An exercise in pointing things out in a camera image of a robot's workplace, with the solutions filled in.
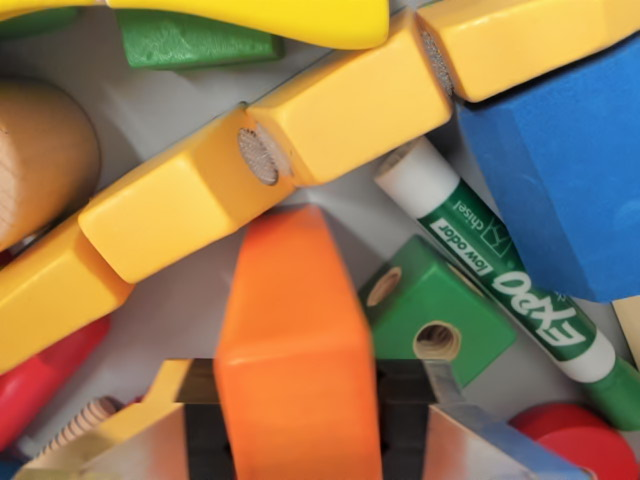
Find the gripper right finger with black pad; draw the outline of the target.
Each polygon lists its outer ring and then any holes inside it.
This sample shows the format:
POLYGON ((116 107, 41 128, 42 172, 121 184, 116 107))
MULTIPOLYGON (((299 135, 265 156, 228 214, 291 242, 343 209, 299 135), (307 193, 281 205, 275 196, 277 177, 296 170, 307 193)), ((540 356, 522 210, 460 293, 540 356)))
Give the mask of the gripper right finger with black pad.
POLYGON ((378 360, 385 479, 592 479, 465 399, 441 360, 378 360))

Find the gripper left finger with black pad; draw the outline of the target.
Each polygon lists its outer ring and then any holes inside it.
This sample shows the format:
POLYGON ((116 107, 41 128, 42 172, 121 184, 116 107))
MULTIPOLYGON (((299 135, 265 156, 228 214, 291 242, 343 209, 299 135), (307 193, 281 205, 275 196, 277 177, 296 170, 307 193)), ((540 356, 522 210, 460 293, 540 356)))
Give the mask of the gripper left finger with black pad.
POLYGON ((162 363, 144 398, 25 464, 17 479, 233 479, 211 359, 162 363))

